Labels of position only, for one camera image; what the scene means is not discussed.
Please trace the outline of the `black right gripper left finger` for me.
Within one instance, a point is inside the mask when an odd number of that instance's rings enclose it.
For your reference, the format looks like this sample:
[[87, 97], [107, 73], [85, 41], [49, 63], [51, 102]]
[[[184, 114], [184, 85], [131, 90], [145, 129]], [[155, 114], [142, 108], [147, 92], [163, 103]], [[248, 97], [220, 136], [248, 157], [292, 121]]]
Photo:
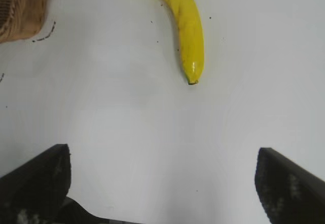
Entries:
[[67, 144], [56, 144], [1, 177], [1, 223], [54, 223], [71, 186]]

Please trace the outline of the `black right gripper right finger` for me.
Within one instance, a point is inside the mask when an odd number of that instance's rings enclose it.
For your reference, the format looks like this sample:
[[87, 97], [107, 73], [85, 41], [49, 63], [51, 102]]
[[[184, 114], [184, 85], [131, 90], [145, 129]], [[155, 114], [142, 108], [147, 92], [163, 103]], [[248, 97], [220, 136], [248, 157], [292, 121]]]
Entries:
[[324, 181], [273, 148], [260, 148], [254, 176], [270, 223], [324, 223]]

